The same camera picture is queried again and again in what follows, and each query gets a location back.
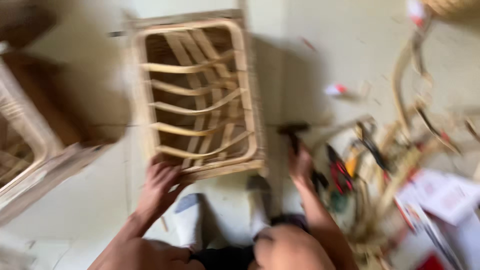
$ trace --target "red-handled pliers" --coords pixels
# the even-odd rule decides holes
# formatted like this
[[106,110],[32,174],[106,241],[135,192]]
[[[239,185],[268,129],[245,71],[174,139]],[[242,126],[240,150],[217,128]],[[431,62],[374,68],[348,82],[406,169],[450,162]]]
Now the red-handled pliers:
[[343,186],[340,184],[340,181],[338,180],[339,173],[345,178],[347,188],[349,190],[353,190],[352,178],[347,172],[345,164],[343,163],[339,155],[335,152],[335,149],[333,149],[333,147],[329,144],[327,144],[327,154],[328,159],[330,160],[330,172],[332,174],[332,179],[340,194],[344,193],[344,189]]

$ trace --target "hand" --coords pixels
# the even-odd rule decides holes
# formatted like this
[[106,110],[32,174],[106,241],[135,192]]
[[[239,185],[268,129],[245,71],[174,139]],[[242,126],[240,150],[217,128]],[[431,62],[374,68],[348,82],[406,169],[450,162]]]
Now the hand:
[[168,162],[157,162],[159,156],[153,157],[148,165],[146,181],[135,212],[144,219],[156,221],[173,204],[180,192],[190,183],[178,184],[180,166]]
[[312,177],[312,156],[305,145],[299,143],[298,155],[295,155],[293,148],[288,149],[288,170],[290,178],[297,188],[306,187],[314,189]]

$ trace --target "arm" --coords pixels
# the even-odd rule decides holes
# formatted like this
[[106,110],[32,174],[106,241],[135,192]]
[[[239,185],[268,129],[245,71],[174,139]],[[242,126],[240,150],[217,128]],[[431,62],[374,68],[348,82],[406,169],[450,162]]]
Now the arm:
[[290,149],[288,163],[290,177],[303,201],[310,234],[324,247],[337,269],[357,270],[358,267],[345,236],[315,192],[310,179],[312,157],[304,145],[300,145],[298,155]]
[[137,209],[128,217],[119,233],[105,250],[96,258],[88,270],[101,269],[106,258],[116,247],[134,238],[142,238],[146,231],[173,204],[179,193],[188,185],[180,184],[174,191],[169,190],[178,184],[180,166],[173,167],[166,162],[157,163],[154,157],[147,169],[147,179],[140,196]]

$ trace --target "person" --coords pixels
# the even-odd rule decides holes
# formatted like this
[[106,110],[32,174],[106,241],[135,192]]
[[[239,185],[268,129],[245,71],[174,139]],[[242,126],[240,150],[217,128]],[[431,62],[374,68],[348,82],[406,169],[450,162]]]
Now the person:
[[199,194],[181,198],[174,217],[180,246],[143,239],[145,232],[188,185],[179,181],[179,166],[157,162],[147,168],[138,207],[89,270],[357,270],[349,245],[320,202],[310,180],[312,157],[304,145],[298,155],[289,150],[289,173],[303,202],[309,233],[297,226],[271,227],[262,209],[261,187],[249,183],[254,246],[202,249]]

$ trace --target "white sock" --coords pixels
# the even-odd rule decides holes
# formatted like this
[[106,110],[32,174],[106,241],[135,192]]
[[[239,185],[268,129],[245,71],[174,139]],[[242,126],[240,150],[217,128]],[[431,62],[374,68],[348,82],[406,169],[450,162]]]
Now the white sock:
[[265,229],[270,228],[268,210],[271,201],[270,186],[263,177],[252,177],[247,183],[248,203],[250,206],[250,232],[252,238]]
[[202,250],[202,217],[200,194],[188,194],[180,199],[174,211],[174,220],[180,247],[187,247],[193,253]]

